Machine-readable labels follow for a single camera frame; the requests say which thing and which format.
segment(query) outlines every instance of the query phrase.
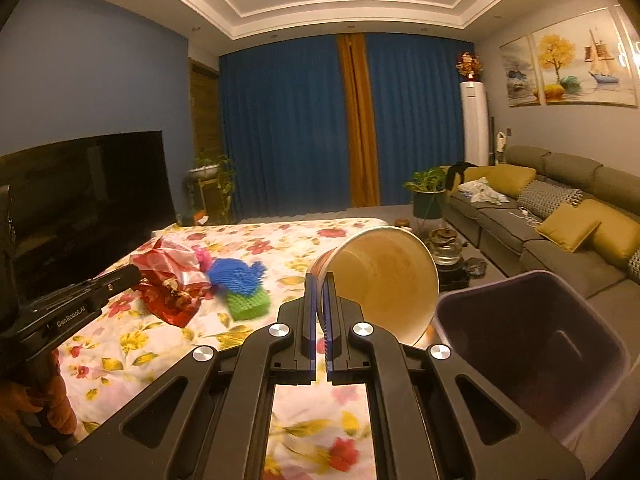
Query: metal bolt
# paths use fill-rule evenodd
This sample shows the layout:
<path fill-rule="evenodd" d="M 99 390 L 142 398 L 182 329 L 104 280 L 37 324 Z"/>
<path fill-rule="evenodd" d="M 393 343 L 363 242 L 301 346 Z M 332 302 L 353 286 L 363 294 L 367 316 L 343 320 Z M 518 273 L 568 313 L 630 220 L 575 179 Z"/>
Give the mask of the metal bolt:
<path fill-rule="evenodd" d="M 451 357 L 451 348 L 447 345 L 433 345 L 429 352 L 434 359 L 444 360 Z"/>
<path fill-rule="evenodd" d="M 289 333 L 289 327 L 284 323 L 275 323 L 269 327 L 269 333 L 274 337 L 284 337 Z"/>
<path fill-rule="evenodd" d="M 209 346 L 198 346 L 193 351 L 193 358 L 196 359 L 196 361 L 204 362 L 209 361 L 213 357 L 213 354 L 213 348 Z"/>
<path fill-rule="evenodd" d="M 356 323 L 353 325 L 353 331 L 357 335 L 367 336 L 373 334 L 373 327 L 369 323 Z"/>

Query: trash bin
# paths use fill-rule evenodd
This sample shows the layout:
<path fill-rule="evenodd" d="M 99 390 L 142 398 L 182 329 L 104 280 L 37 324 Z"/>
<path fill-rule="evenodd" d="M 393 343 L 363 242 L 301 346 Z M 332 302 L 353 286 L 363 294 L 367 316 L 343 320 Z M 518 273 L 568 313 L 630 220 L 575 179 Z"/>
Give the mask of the trash bin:
<path fill-rule="evenodd" d="M 438 336 L 563 444 L 617 388 L 622 341 L 564 280 L 535 270 L 440 298 Z"/>

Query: green plant pot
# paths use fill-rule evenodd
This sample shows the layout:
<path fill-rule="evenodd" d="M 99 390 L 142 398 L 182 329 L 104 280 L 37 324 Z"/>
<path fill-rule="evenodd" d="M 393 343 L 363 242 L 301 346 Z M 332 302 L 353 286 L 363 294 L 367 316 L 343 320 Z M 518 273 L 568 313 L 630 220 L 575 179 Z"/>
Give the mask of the green plant pot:
<path fill-rule="evenodd" d="M 414 191 L 414 216 L 425 220 L 437 220 L 442 218 L 442 213 L 447 205 L 447 190 L 435 193 L 427 191 Z"/>

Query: red plastic bag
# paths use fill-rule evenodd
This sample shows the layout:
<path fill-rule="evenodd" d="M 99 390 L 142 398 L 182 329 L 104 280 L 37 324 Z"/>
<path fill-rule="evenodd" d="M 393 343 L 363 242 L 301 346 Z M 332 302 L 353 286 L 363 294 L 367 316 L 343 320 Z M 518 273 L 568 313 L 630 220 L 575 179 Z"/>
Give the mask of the red plastic bag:
<path fill-rule="evenodd" d="M 132 254 L 129 260 L 142 274 L 133 289 L 142 292 L 149 311 L 168 324 L 184 328 L 211 288 L 196 252 L 176 240 L 160 237 L 150 249 Z"/>

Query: white air conditioner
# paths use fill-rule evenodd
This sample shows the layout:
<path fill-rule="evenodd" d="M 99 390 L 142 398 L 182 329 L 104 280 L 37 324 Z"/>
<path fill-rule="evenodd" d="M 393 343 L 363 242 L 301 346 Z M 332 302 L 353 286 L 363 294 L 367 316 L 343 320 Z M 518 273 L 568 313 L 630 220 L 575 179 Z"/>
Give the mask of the white air conditioner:
<path fill-rule="evenodd" d="M 489 113 L 484 85 L 478 81 L 460 83 L 462 116 L 465 121 L 465 161 L 489 165 Z"/>

